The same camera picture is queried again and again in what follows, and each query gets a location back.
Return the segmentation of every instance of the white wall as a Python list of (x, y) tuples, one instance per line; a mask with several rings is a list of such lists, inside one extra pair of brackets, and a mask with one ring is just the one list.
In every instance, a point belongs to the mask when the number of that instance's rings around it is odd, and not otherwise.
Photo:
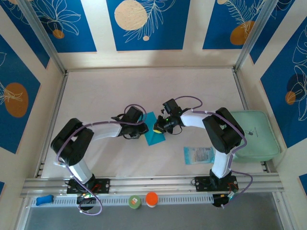
[(191, 0), (183, 50), (117, 52), (105, 0), (82, 0), (97, 52), (61, 53), (68, 69), (99, 67), (233, 66), (240, 49), (203, 50), (214, 0)]
[(34, 175), (62, 76), (52, 61), (47, 70), (42, 66), (1, 7), (0, 21), (1, 36), (41, 83), (17, 153), (0, 148), (0, 181), (5, 182), (0, 198), (0, 229), (6, 230), (13, 229), (25, 178)]
[(306, 0), (295, 0), (292, 8), (276, 30), (256, 64), (254, 65), (251, 58), (248, 57), (242, 70), (239, 72), (249, 108), (265, 111), (270, 118), (273, 130), (282, 150), (280, 157), (273, 159), (273, 161), (289, 198), (296, 221), (302, 230), (305, 230), (307, 226), (307, 198), (298, 176), (306, 173), (307, 139), (297, 143), (289, 149), (286, 148), (260, 78), (306, 16)]

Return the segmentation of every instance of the orange cap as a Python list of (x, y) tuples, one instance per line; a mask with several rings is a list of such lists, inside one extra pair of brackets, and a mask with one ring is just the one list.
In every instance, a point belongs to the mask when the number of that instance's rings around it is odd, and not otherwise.
[(148, 205), (154, 206), (158, 203), (158, 195), (157, 193), (150, 192), (146, 195), (146, 203)]

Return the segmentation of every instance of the metal bracket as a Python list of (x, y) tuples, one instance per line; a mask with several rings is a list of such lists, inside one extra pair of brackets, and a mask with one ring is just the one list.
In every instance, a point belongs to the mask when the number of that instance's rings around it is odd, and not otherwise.
[(211, 184), (209, 176), (196, 176), (194, 180), (196, 192), (228, 192), (230, 189), (229, 184), (237, 185), (235, 176), (228, 177), (227, 181), (224, 181), (218, 188)]
[[(70, 179), (67, 183), (67, 194), (80, 194), (85, 191), (84, 189), (74, 180)], [(97, 194), (108, 194), (110, 189), (110, 179), (108, 178), (98, 178), (95, 180), (95, 186), (97, 186), (97, 189), (94, 190), (94, 193)]]

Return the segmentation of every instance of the blue packet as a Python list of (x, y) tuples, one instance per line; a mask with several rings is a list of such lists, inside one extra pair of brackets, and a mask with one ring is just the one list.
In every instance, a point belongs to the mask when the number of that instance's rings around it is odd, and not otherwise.
[(186, 164), (209, 164), (214, 162), (213, 148), (184, 147), (184, 160)]

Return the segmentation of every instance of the purple cable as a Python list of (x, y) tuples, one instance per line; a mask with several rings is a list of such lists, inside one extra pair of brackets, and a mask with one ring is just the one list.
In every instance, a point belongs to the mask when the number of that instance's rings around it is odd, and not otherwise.
[(199, 98), (197, 98), (197, 97), (194, 97), (194, 96), (180, 96), (180, 97), (175, 98), (175, 100), (180, 99), (180, 98), (185, 98), (185, 97), (194, 98), (194, 99), (196, 99), (197, 101), (199, 101), (199, 102), (201, 103), (199, 106), (196, 106), (196, 107), (194, 107), (194, 108), (192, 108), (192, 109), (198, 109), (198, 108), (202, 107), (202, 101), (201, 101), (201, 99), (199, 99)]
[(241, 145), (241, 146), (235, 148), (235, 149), (232, 151), (231, 156), (230, 156), (230, 158), (229, 158), (228, 165), (227, 165), (228, 169), (229, 169), (231, 172), (238, 173), (238, 174), (241, 174), (241, 175), (245, 175), (245, 176), (249, 176), (249, 177), (250, 177), (250, 182), (248, 183), (248, 185), (247, 185), (247, 186), (246, 186), (236, 197), (240, 196), (240, 195), (243, 194), (246, 190), (248, 190), (248, 188), (251, 186), (251, 184), (253, 183), (253, 177), (252, 177), (250, 174), (245, 173), (245, 172), (237, 172), (237, 171), (234, 171), (234, 170), (232, 170), (232, 169), (230, 168), (230, 166), (231, 166), (232, 159), (233, 159), (233, 157), (234, 157), (235, 152), (237, 152), (238, 150), (244, 148), (244, 147), (248, 144), (248, 141), (246, 140), (245, 136), (239, 131), (239, 129), (237, 129), (233, 124), (231, 124), (227, 119), (225, 119), (225, 118), (222, 117), (221, 115), (219, 115), (219, 114), (217, 114), (217, 113), (213, 113), (213, 112), (206, 112), (206, 111), (193, 111), (193, 113), (196, 113), (196, 114), (210, 114), (210, 115), (214, 115), (214, 116), (220, 118), (221, 120), (223, 120), (224, 122), (226, 122), (231, 128), (233, 128), (233, 129), (242, 137), (242, 139), (244, 140), (244, 144), (243, 144), (243, 145)]
[(66, 145), (68, 144), (68, 142), (69, 142), (78, 132), (80, 132), (82, 129), (84, 129), (84, 128), (86, 128), (86, 127), (89, 127), (89, 126), (96, 126), (96, 125), (102, 125), (102, 124), (123, 124), (123, 125), (131, 125), (131, 126), (138, 126), (138, 125), (140, 125), (140, 124), (143, 124), (143, 123), (145, 122), (146, 118), (147, 118), (146, 110), (145, 110), (142, 106), (140, 106), (140, 105), (138, 105), (138, 104), (130, 104), (130, 105), (128, 105), (128, 106), (124, 109), (124, 113), (126, 113), (126, 110), (127, 110), (130, 106), (138, 106), (138, 107), (140, 107), (140, 108), (144, 111), (145, 116), (144, 116), (144, 119), (143, 119), (142, 121), (140, 121), (140, 122), (138, 122), (138, 123), (129, 123), (129, 122), (121, 122), (121, 121), (99, 121), (99, 122), (94, 122), (94, 123), (92, 123), (92, 124), (83, 125), (82, 127), (80, 127), (80, 128), (78, 128), (77, 130), (75, 130), (75, 131), (67, 138), (67, 140), (64, 142), (64, 144), (62, 145), (62, 147), (59, 149), (59, 151), (58, 151), (58, 153), (57, 153), (57, 157), (56, 157), (57, 162), (64, 163), (65, 166), (66, 166), (66, 168), (67, 168), (68, 171), (70, 172), (70, 174), (71, 174), (71, 175), (73, 176), (73, 178), (75, 179), (75, 181), (76, 181), (81, 187), (83, 187), (87, 192), (89, 192), (91, 195), (93, 195), (93, 196), (95, 197), (95, 199), (98, 201), (99, 205), (100, 205), (100, 210), (99, 210), (99, 212), (97, 212), (97, 213), (86, 213), (86, 212), (83, 212), (83, 211), (81, 210), (81, 205), (79, 205), (78, 209), (79, 209), (82, 213), (84, 213), (84, 214), (86, 214), (86, 215), (89, 215), (89, 216), (96, 216), (96, 215), (99, 215), (99, 214), (102, 212), (102, 203), (101, 203), (101, 201), (99, 200), (99, 198), (98, 198), (90, 189), (88, 189), (87, 187), (85, 187), (85, 186), (82, 184), (82, 182), (81, 182), (77, 177), (75, 177), (75, 176), (73, 175), (73, 173), (72, 173), (72, 171), (70, 170), (69, 166), (68, 166), (65, 162), (63, 162), (63, 161), (60, 160), (60, 155), (61, 155), (63, 149), (64, 149), (64, 148), (66, 147)]

